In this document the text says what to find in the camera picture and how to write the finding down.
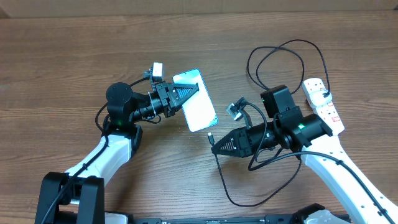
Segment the Samsung Galaxy smartphone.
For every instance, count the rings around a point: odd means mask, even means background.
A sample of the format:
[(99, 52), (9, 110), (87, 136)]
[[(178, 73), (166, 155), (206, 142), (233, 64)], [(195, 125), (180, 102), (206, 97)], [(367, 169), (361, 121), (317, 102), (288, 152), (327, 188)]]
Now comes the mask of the Samsung Galaxy smartphone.
[(218, 124), (218, 117), (199, 69), (196, 68), (174, 75), (173, 81), (177, 84), (198, 85), (199, 90), (182, 105), (191, 132)]

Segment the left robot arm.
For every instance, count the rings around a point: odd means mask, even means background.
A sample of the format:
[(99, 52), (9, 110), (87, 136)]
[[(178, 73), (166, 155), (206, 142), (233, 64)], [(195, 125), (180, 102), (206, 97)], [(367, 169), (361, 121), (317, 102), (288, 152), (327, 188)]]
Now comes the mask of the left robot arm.
[(153, 123), (160, 114), (173, 116), (199, 92), (198, 84), (159, 82), (151, 93), (136, 93), (119, 82), (106, 91), (108, 110), (98, 145), (65, 172), (49, 172), (41, 183), (36, 223), (133, 223), (132, 215), (107, 212), (104, 189), (116, 171), (138, 150), (140, 122)]

